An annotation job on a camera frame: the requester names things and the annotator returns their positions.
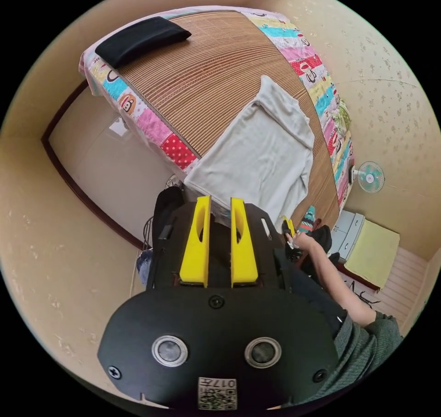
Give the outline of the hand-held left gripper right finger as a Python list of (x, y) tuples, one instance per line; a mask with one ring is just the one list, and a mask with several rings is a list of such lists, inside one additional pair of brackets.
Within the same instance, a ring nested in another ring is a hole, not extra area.
[(231, 198), (231, 283), (254, 284), (258, 279), (257, 264), (248, 225), (245, 203)]

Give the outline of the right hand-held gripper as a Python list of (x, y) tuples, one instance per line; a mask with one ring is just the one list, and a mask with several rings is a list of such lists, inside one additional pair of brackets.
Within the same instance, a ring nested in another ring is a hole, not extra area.
[(283, 217), (282, 233), (285, 239), (285, 254), (288, 260), (298, 261), (302, 256), (302, 250), (295, 242), (296, 231), (291, 219)]

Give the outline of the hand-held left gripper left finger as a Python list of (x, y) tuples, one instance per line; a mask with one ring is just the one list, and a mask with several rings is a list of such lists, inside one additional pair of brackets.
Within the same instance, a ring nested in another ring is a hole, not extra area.
[(179, 273), (183, 284), (208, 283), (210, 221), (211, 196), (198, 197)]

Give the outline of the person's right hand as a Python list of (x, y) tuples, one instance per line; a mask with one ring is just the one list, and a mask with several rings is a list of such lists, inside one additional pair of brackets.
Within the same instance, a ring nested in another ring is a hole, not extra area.
[(305, 232), (297, 232), (293, 236), (286, 233), (288, 245), (292, 249), (299, 249), (302, 252), (308, 253), (313, 247), (315, 240)]

